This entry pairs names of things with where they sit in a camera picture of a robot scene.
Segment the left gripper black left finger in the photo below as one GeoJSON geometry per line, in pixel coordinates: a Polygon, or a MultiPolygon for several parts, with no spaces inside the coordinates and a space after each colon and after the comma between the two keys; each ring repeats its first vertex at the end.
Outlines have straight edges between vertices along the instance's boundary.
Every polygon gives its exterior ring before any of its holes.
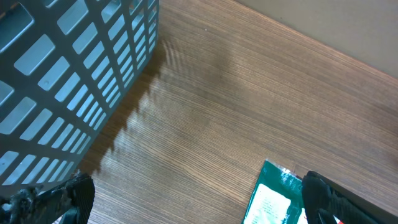
{"type": "Polygon", "coordinates": [[[77,174],[40,193],[40,187],[21,189],[1,197],[1,223],[88,223],[95,199],[95,185],[88,174],[77,174]]]}

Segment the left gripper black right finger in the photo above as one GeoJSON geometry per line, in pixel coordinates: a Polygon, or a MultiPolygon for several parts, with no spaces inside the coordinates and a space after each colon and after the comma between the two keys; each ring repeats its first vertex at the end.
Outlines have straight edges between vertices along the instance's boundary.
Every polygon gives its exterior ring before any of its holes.
{"type": "Polygon", "coordinates": [[[308,224],[397,224],[397,216],[315,171],[302,179],[308,224]]]}

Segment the green snack packet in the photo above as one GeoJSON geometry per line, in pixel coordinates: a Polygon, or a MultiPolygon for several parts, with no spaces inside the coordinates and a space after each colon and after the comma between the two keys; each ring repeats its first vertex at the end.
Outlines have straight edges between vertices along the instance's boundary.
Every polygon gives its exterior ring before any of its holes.
{"type": "Polygon", "coordinates": [[[266,160],[242,224],[307,224],[302,180],[290,170],[266,160]]]}

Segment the grey plastic mesh basket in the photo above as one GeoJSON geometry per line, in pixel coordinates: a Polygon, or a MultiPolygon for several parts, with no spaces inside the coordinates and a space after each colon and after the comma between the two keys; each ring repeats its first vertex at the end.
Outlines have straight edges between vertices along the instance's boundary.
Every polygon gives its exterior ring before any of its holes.
{"type": "Polygon", "coordinates": [[[152,57],[159,0],[1,0],[1,195],[68,180],[152,57]]]}

